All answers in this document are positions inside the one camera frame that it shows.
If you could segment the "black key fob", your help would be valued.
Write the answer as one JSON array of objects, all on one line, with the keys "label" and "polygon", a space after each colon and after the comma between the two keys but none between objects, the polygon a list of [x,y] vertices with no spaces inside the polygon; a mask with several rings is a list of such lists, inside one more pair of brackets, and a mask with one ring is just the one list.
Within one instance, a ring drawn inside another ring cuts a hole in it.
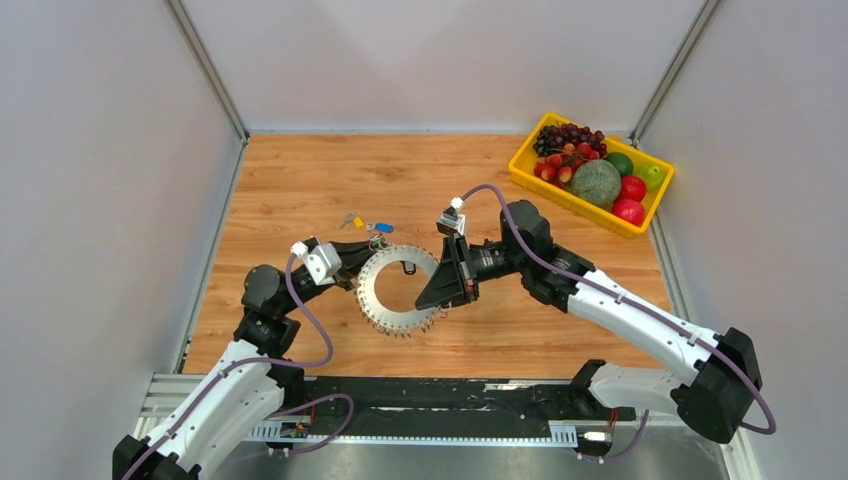
[{"label": "black key fob", "polygon": [[402,261],[402,267],[406,275],[414,275],[417,271],[417,267],[413,262]]}]

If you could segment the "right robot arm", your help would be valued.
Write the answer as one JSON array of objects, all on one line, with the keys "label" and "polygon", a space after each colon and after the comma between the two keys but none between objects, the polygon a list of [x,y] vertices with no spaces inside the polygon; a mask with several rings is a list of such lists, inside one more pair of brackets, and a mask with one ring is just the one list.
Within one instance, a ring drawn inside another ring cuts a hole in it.
[{"label": "right robot arm", "polygon": [[633,407],[675,414],[702,437],[729,443],[760,399],[762,376],[752,339],[730,328],[720,334],[650,304],[587,259],[555,243],[550,223],[527,200],[500,213],[501,238],[481,245],[464,235],[462,201],[437,221],[443,251],[418,296],[419,310],[478,300],[481,283],[517,274],[543,305],[589,320],[648,353],[658,369],[587,361],[573,380],[571,403],[584,417]]}]

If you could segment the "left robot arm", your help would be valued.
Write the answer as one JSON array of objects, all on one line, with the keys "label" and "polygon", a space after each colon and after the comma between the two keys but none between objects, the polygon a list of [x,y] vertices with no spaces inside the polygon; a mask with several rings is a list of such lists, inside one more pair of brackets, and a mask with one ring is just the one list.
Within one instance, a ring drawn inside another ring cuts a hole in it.
[{"label": "left robot arm", "polygon": [[285,354],[299,329],[289,313],[300,310],[322,338],[329,336],[307,301],[337,286],[346,291],[375,255],[369,241],[295,243],[284,268],[249,270],[243,317],[216,366],[157,427],[140,439],[124,437],[112,454],[115,479],[206,479],[262,420],[297,412],[306,399],[307,368],[331,355],[294,362]]}]

